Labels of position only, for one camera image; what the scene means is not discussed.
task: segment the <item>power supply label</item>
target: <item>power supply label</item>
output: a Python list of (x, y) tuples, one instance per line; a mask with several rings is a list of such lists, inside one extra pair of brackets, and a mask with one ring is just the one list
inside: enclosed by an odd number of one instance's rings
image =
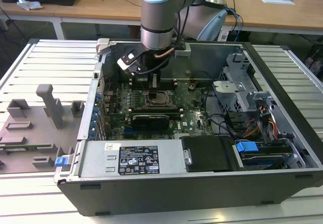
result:
[(159, 158), (157, 146), (120, 147), (120, 175), (159, 174)]

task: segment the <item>aluminum extrusion table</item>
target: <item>aluminum extrusion table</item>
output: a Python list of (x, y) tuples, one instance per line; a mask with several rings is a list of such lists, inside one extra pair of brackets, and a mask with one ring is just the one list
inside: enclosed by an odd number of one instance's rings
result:
[[(40, 40), (28, 44), (0, 81), (0, 124), (12, 98), (43, 105), (35, 89), (54, 85), (54, 97), (63, 105), (86, 100), (94, 64), (96, 41)], [(323, 85), (289, 50), (279, 46), (254, 46), (323, 139)], [(279, 205), (245, 206), (166, 213), (117, 216), (81, 216), (60, 192), (53, 173), (0, 175), (1, 223), (285, 223), (323, 222), (323, 187), (308, 188)]]

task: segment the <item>blue latch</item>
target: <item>blue latch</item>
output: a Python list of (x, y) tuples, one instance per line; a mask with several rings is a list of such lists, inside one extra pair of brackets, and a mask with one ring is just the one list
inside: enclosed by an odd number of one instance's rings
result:
[(259, 149), (255, 142), (251, 141), (240, 141), (236, 144), (238, 152), (258, 152)]
[(69, 158), (68, 157), (58, 157), (55, 161), (55, 167), (68, 167)]

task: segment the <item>paper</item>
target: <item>paper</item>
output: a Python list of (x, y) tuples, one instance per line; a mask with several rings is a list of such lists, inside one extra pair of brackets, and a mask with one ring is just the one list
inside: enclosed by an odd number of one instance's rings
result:
[(262, 0), (264, 3), (270, 3), (270, 4), (282, 4), (282, 5), (294, 5), (292, 1), (286, 1), (286, 0)]
[(30, 2), (26, 0), (18, 0), (17, 5), (27, 11), (42, 8), (40, 2), (38, 1)]

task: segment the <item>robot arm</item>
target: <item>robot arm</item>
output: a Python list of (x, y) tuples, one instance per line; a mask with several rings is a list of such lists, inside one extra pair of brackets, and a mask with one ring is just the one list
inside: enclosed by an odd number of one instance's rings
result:
[[(165, 67), (170, 58), (167, 55), (171, 55), (178, 44), (172, 45), (173, 28), (177, 21), (176, 13), (181, 12), (182, 16), (185, 15), (184, 11), (188, 10), (184, 8), (194, 2), (199, 0), (142, 0), (141, 44), (126, 52), (118, 60), (122, 70), (134, 76), (144, 72), (153, 73)], [(212, 40), (224, 24), (227, 13), (223, 10), (223, 0), (204, 0), (204, 3), (207, 7), (192, 7), (194, 9), (188, 15), (184, 34), (195, 39)], [(143, 66), (147, 68), (144, 72), (141, 70)]]
[(163, 50), (172, 43), (175, 14), (196, 0), (142, 0), (141, 42), (151, 50)]

